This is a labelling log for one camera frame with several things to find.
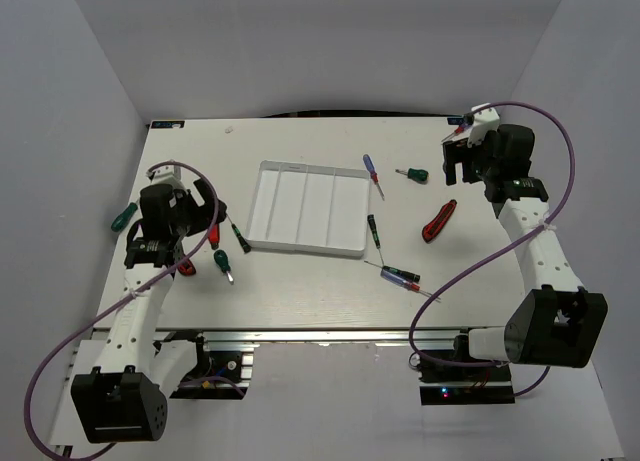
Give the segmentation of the stubby green screwdriver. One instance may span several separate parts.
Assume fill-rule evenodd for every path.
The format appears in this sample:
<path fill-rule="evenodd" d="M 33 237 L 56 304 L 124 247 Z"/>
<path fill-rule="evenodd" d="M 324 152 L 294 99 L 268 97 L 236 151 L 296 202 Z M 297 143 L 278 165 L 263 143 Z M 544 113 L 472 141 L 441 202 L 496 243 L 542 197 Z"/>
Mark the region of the stubby green screwdriver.
<path fill-rule="evenodd" d="M 426 184 L 429 180 L 429 173 L 424 169 L 416 169 L 416 168 L 408 168 L 407 170 L 396 169 L 395 172 L 419 184 Z"/>
<path fill-rule="evenodd" d="M 226 276 L 228 282 L 233 285 L 234 278 L 227 253 L 222 249 L 218 249 L 214 252 L 213 259 L 216 266 Z"/>

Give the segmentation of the red utility knife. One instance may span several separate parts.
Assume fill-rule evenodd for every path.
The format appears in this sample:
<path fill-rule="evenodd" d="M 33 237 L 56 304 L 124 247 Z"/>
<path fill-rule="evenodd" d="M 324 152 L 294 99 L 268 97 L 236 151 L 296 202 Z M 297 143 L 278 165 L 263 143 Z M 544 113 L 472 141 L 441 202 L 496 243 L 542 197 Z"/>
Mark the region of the red utility knife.
<path fill-rule="evenodd" d="M 177 267 L 177 272 L 182 276 L 191 277 L 197 273 L 195 265 L 190 259 L 184 258 Z"/>
<path fill-rule="evenodd" d="M 208 234 L 208 241 L 212 248 L 216 249 L 220 243 L 220 227 L 219 224 L 216 223 Z"/>
<path fill-rule="evenodd" d="M 438 214 L 422 228 L 422 239 L 425 243 L 431 243 L 444 229 L 457 207 L 457 201 L 451 199 L 444 204 Z"/>

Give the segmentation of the long green screwdriver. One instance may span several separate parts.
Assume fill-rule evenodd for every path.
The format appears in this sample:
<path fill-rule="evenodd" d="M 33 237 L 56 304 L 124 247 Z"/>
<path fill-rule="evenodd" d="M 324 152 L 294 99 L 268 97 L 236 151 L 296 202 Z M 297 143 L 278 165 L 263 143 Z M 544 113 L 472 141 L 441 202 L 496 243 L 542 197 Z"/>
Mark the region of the long green screwdriver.
<path fill-rule="evenodd" d="M 130 202 L 127 207 L 112 221 L 110 226 L 111 231 L 114 233 L 122 232 L 128 226 L 137 210 L 137 203 Z"/>

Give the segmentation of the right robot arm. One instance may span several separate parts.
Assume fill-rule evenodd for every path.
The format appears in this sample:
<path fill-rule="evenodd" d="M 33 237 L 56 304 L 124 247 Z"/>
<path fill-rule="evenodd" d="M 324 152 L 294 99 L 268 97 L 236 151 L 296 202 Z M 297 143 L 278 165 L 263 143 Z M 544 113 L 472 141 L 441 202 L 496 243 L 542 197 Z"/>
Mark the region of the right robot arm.
<path fill-rule="evenodd" d="M 446 182 L 461 174 L 482 182 L 497 220 L 516 243 L 525 298 L 503 327 L 473 328 L 468 345 L 451 355 L 453 371 L 472 380 L 488 361 L 570 368 L 584 367 L 608 312 L 600 293 L 588 291 L 573 272 L 547 218 L 548 193 L 530 176 L 535 136 L 504 124 L 483 140 L 443 144 Z"/>

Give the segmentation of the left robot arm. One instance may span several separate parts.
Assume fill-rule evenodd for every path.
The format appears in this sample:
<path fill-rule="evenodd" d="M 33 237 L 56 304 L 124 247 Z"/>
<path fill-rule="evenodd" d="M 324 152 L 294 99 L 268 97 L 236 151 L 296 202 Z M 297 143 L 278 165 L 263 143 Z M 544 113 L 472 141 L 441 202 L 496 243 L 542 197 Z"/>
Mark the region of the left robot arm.
<path fill-rule="evenodd" d="M 166 428 L 168 400 L 184 380 L 199 380 L 211 355 L 197 334 L 177 335 L 166 346 L 154 336 L 161 307 L 173 284 L 164 269 L 184 260 L 182 241 L 208 232 L 226 207 L 202 179 L 203 201 L 175 177 L 140 192 L 141 217 L 126 237 L 124 292 L 104 348 L 91 371 L 74 377 L 70 393 L 84 434 L 93 444 L 157 441 Z"/>

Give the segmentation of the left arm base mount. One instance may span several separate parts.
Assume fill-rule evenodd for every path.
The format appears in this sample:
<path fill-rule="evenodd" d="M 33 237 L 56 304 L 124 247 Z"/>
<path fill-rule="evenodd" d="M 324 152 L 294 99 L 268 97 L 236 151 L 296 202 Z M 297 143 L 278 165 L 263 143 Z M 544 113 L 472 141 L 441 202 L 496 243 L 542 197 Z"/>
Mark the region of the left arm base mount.
<path fill-rule="evenodd" d="M 173 341 L 187 341 L 196 352 L 197 364 L 181 379 L 171 399 L 240 400 L 251 379 L 255 345 L 208 339 L 204 332 L 172 332 L 153 341 L 155 356 Z"/>

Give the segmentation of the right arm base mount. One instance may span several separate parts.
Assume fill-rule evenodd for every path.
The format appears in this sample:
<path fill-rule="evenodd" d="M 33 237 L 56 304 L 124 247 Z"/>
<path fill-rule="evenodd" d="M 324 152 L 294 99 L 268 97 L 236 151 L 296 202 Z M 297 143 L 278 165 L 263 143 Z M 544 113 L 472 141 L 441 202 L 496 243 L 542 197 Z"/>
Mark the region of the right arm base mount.
<path fill-rule="evenodd" d="M 511 371 L 506 366 L 449 367 L 411 354 L 409 367 L 419 374 L 422 406 L 514 404 Z"/>

